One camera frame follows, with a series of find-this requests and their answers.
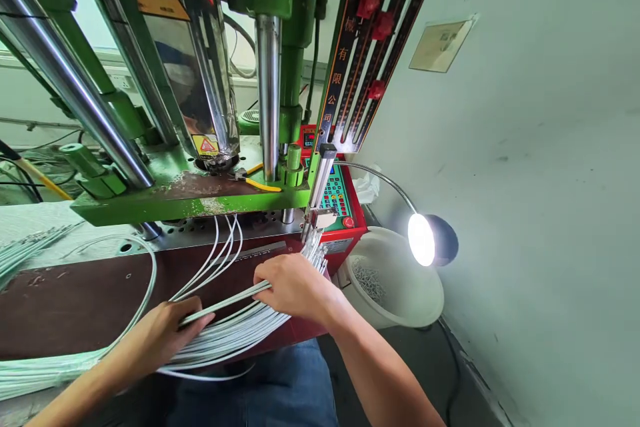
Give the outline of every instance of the red knob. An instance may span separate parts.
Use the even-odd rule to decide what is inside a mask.
[[[379,12],[373,24],[371,38],[374,40],[384,40],[393,32],[392,12]]]
[[[353,221],[353,219],[351,217],[344,217],[342,219],[342,224],[345,226],[345,228],[354,228],[355,227],[355,222]]]
[[[379,6],[380,0],[360,0],[360,4],[358,4],[357,15],[358,17],[364,19],[371,18],[373,12],[378,10]]]
[[[374,80],[371,82],[371,87],[369,87],[368,97],[372,100],[380,100],[385,94],[385,90],[385,83],[382,80]]]

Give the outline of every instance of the lamp head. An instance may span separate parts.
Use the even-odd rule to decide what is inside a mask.
[[[414,213],[409,218],[407,237],[413,257],[422,266],[445,266],[458,254],[458,237],[438,216]]]

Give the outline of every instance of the left hand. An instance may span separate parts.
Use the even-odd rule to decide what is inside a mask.
[[[147,313],[93,369],[116,392],[162,367],[213,319],[203,316],[178,330],[187,315],[202,310],[200,297],[163,302]]]

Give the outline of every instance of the control panel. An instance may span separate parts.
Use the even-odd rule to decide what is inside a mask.
[[[305,167],[308,168],[309,159],[305,158],[304,161]],[[326,232],[353,228],[355,226],[351,213],[351,206],[349,205],[349,196],[345,189],[345,179],[342,174],[342,167],[339,165],[334,165],[331,168],[329,181],[325,186],[320,208],[333,208],[338,213],[338,218],[333,222],[333,225],[325,228]]]

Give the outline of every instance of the blue jeans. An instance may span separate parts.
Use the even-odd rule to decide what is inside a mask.
[[[327,363],[316,339],[268,352],[227,382],[183,380],[169,426],[337,426]]]

